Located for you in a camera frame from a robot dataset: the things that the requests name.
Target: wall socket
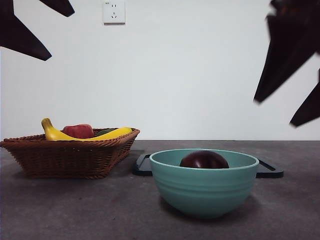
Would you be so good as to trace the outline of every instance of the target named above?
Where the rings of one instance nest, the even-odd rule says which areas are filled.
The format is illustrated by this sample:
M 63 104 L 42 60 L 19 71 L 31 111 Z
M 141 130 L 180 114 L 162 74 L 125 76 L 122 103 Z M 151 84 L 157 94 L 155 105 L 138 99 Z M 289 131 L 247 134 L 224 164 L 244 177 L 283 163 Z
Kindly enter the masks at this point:
M 110 0 L 103 4 L 103 24 L 126 24 L 126 2 Z

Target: brown woven basket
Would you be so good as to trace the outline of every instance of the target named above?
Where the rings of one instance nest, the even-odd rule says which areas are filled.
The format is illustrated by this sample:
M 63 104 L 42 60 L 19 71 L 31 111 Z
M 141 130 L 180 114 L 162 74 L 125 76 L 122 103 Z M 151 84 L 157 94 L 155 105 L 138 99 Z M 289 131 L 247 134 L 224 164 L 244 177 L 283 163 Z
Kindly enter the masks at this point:
M 95 128 L 94 133 L 108 128 Z M 101 141 L 47 141 L 44 134 L 6 138 L 7 149 L 28 178 L 102 179 L 130 152 L 138 129 Z

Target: banana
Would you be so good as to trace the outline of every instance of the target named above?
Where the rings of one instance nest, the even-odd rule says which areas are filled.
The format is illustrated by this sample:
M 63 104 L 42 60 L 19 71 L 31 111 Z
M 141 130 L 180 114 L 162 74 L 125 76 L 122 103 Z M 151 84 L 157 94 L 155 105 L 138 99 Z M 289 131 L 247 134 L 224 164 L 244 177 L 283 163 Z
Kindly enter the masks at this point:
M 95 137 L 91 137 L 91 138 L 75 138 L 72 136 L 68 136 L 67 134 L 54 128 L 54 126 L 52 125 L 49 118 L 44 118 L 41 121 L 41 125 L 44 129 L 45 139 L 47 139 L 49 141 L 59 141 L 59 140 L 64 140 L 64 141 L 70 141 L 70 140 L 74 140 L 74 141 L 103 141 L 103 140 L 115 139 L 119 136 L 122 136 L 122 135 L 125 135 L 125 134 L 132 132 L 132 129 L 130 127 L 121 127 L 121 128 L 117 128 L 111 132 L 108 132 L 108 133 L 100 135 L 100 136 L 95 136 Z

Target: gray countertop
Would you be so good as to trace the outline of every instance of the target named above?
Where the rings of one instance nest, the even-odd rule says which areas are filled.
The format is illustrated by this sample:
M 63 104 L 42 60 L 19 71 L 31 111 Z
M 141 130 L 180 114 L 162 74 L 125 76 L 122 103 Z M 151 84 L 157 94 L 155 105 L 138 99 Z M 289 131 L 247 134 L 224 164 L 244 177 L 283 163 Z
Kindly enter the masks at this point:
M 194 219 L 161 199 L 152 176 L 131 168 L 141 154 L 224 149 L 284 169 L 257 178 L 251 195 L 221 218 Z M 1 240 L 318 240 L 320 141 L 137 140 L 104 179 L 28 179 L 1 149 Z

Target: teal bowl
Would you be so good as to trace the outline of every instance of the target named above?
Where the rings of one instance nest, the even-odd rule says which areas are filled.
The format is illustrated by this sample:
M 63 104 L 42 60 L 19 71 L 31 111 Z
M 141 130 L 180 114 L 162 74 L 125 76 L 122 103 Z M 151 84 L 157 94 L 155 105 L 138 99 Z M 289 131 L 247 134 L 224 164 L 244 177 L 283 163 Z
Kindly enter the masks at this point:
M 182 158 L 194 151 L 222 155 L 229 168 L 181 167 Z M 250 195 L 259 160 L 251 155 L 217 149 L 171 149 L 150 156 L 152 175 L 160 195 L 174 208 L 196 218 L 218 218 Z

